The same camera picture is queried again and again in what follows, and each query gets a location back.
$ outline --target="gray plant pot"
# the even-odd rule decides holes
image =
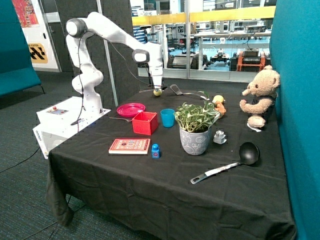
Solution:
[[[187,132],[180,128],[180,140],[183,149],[190,155],[200,155],[203,154],[212,136],[212,128],[210,127],[208,131],[193,133]]]

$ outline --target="yellow railing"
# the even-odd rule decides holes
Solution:
[[[248,19],[269,19],[275,15],[276,6],[245,7],[239,9],[191,12],[190,22],[203,21],[224,21],[224,20],[248,20]],[[185,23],[186,14],[164,14],[153,16],[135,16],[132,18],[133,26],[161,25]]]

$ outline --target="potted plant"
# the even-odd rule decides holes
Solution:
[[[211,126],[221,113],[215,110],[213,102],[204,100],[204,106],[184,102],[177,107],[174,118],[180,127],[180,140],[183,149],[190,155],[200,155],[207,149],[211,136]]]

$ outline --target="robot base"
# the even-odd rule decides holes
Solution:
[[[77,123],[81,107],[82,98],[73,96],[36,113],[40,124],[33,128],[33,133],[45,159],[52,149],[111,111],[103,109],[99,114],[88,114],[82,110]]]

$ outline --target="glass window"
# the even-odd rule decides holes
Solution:
[[[251,81],[272,64],[269,42],[276,0],[133,2],[141,2],[143,9],[141,21],[132,18],[140,23],[134,27],[150,24],[143,39],[162,45],[166,77]]]

